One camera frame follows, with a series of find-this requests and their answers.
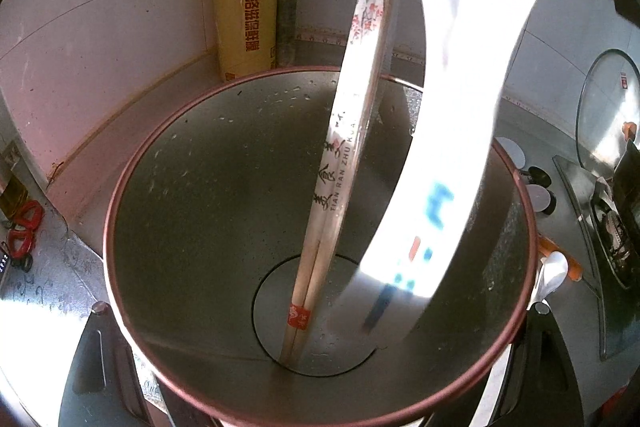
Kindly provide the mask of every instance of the chopstick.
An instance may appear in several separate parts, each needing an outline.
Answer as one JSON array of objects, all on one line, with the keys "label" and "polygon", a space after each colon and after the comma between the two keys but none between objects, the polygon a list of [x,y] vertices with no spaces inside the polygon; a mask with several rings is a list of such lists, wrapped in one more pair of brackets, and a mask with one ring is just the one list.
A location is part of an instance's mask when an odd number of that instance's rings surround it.
[{"label": "chopstick", "polygon": [[280,352],[284,365],[302,352],[334,257],[369,126],[393,2],[356,3]]}]

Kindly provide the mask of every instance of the pot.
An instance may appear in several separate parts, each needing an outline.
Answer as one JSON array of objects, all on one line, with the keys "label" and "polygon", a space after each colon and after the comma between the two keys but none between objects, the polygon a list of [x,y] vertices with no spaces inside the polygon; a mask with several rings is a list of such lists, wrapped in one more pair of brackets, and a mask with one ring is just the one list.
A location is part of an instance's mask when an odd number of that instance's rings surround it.
[{"label": "pot", "polygon": [[[212,90],[145,141],[111,200],[105,271],[120,328],[179,396],[234,425],[404,425],[475,384],[526,312],[533,212],[494,142],[452,264],[404,341],[373,352],[325,344],[338,362],[318,362],[324,378],[313,363],[296,373],[273,360],[265,336],[284,333],[337,79],[330,68],[273,70]],[[334,261],[346,266],[338,285],[385,212],[420,91],[388,78],[379,98]],[[340,291],[332,284],[326,306]]]}]

